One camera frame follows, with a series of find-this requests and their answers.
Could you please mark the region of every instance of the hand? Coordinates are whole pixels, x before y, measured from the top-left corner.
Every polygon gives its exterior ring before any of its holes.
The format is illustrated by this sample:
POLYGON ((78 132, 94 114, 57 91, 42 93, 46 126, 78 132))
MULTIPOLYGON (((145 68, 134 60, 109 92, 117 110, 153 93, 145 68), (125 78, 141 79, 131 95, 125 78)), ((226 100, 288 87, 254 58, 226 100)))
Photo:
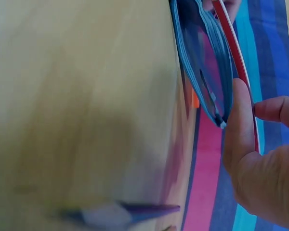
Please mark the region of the hand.
MULTIPOLYGON (((213 10, 212 5, 213 0, 203 0, 203 8, 207 11, 213 10)), ((223 0, 225 2, 226 9, 228 11, 228 15, 230 18, 230 21, 233 23, 236 18, 236 14, 239 10, 241 0, 223 0)))
MULTIPOLYGON (((255 114, 289 128, 289 97, 257 103, 255 114)), ((240 205, 251 214, 289 228, 289 145, 264 156, 255 152, 250 96, 240 79, 234 79, 234 106, 226 128, 223 163, 240 205)))

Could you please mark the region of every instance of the orange tab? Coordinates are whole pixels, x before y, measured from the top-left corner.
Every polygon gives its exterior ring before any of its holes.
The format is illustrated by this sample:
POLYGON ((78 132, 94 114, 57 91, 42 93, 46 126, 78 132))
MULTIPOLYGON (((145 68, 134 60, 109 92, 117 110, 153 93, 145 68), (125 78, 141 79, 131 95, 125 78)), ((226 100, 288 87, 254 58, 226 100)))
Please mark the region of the orange tab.
POLYGON ((199 108, 199 106, 200 106, 199 99, 198 99, 195 91, 193 90, 193 107, 199 108))

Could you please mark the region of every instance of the wooden surface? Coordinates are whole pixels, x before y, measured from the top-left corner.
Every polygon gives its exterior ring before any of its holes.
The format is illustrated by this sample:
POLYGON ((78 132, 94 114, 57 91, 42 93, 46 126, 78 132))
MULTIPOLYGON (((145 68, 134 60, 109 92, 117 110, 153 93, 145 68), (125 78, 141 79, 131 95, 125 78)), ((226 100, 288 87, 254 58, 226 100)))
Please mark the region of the wooden surface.
POLYGON ((0 231, 85 230, 46 211, 104 198, 184 205, 176 57, 167 0, 0 0, 0 231))

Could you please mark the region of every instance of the turquoise stripe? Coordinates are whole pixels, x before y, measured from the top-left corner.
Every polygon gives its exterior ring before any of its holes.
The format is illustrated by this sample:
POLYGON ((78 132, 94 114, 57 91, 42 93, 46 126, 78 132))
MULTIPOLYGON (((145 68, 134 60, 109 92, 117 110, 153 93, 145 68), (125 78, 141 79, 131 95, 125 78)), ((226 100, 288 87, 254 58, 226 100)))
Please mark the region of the turquoise stripe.
MULTIPOLYGON (((242 50, 244 62, 250 79, 252 98, 255 102, 262 101, 260 74, 258 67, 257 48, 254 33, 250 24, 250 16, 247 0, 242 0, 238 16, 236 18, 238 40, 242 50)), ((257 119, 259 129, 260 153, 264 151, 263 121, 257 119)), ((235 221, 232 231, 255 230, 257 216, 249 214, 242 206, 237 205, 235 221)))

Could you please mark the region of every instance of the striped bedsheet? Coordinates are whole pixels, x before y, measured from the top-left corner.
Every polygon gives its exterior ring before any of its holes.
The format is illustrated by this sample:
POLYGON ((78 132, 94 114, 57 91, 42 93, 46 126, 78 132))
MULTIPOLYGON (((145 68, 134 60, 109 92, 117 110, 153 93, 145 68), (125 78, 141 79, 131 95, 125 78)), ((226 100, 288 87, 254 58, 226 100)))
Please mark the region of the striped bedsheet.
MULTIPOLYGON (((256 102, 289 96, 289 0, 242 0, 236 22, 256 102)), ((234 201, 223 165, 223 133, 199 110, 183 231, 285 231, 234 201)), ((261 154, 289 143, 289 129, 258 120, 261 154)))

